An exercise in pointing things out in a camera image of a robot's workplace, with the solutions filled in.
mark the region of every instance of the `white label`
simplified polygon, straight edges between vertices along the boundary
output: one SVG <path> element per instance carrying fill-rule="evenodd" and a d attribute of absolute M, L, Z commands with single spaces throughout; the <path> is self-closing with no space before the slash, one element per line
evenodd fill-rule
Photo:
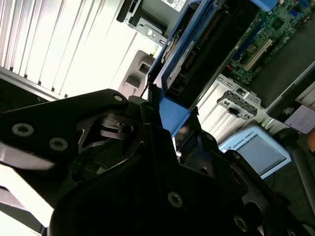
<path fill-rule="evenodd" d="M 162 0 L 162 1 L 165 2 L 167 5 L 169 5 L 170 7 L 177 10 L 178 12 L 180 12 L 187 0 Z"/>
<path fill-rule="evenodd" d="M 307 134 L 315 127 L 315 111 L 302 105 L 284 123 Z"/>
<path fill-rule="evenodd" d="M 178 61 L 176 67 L 174 68 L 174 70 L 172 71 L 172 73 L 169 75 L 168 79 L 167 79 L 167 88 L 169 89 L 169 87 L 171 87 L 172 83 L 174 82 L 175 78 L 178 76 L 179 72 L 181 71 L 182 65 L 185 62 L 188 53 L 190 52 L 190 50 L 192 49 L 192 46 L 194 44 L 194 41 L 192 41 L 188 48 L 186 49 L 186 51 L 184 52 L 182 58 Z"/>

